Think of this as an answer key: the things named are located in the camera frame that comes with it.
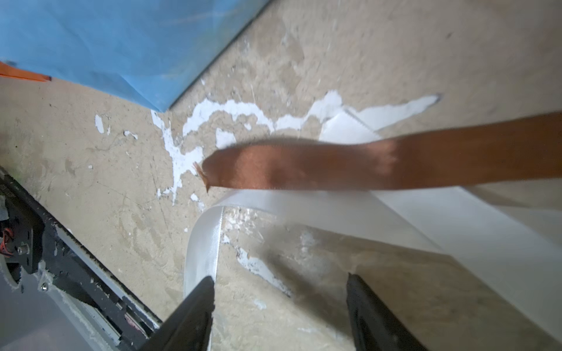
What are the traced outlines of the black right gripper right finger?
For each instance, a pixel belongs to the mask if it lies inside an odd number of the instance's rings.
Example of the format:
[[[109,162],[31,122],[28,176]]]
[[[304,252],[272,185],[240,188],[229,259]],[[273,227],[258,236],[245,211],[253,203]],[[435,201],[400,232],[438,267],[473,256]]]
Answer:
[[[351,333],[357,350],[427,350],[361,276],[350,273],[346,291]]]

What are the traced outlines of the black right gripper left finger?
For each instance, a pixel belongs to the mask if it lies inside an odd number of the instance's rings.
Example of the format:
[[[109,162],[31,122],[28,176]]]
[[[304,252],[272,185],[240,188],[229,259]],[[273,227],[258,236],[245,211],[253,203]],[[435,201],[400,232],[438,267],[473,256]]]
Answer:
[[[207,276],[140,350],[208,350],[214,311],[215,281]]]

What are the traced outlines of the white satin ribbon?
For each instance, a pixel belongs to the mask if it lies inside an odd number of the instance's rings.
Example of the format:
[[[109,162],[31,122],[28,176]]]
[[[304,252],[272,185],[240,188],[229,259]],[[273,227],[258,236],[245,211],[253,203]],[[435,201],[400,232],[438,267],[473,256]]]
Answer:
[[[329,123],[328,143],[379,141],[350,113]],[[236,190],[204,212],[190,234],[184,292],[217,276],[226,206],[279,214],[303,225],[453,257],[555,339],[561,338],[561,214],[491,206],[469,186],[418,190]]]

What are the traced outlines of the brown ribbon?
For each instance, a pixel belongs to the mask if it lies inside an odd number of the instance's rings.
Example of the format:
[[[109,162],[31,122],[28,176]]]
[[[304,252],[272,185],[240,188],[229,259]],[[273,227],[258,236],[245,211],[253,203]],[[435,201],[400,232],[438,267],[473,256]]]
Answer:
[[[418,190],[558,178],[561,114],[355,145],[261,140],[218,150],[195,169],[206,188],[236,190]]]

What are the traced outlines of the light blue gift box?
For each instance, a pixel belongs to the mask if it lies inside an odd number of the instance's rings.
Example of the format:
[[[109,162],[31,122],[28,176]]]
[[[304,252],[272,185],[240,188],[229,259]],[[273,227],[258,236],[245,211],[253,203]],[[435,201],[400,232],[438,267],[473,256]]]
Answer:
[[[3,1],[1,61],[164,112],[264,1]]]

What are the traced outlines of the orange gift box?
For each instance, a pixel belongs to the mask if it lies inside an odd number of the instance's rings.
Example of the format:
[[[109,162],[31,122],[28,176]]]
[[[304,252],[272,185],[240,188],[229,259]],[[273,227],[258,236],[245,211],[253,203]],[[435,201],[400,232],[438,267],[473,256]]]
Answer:
[[[36,82],[52,81],[52,78],[50,76],[32,73],[26,70],[20,70],[4,62],[0,63],[0,76],[3,78],[29,80]]]

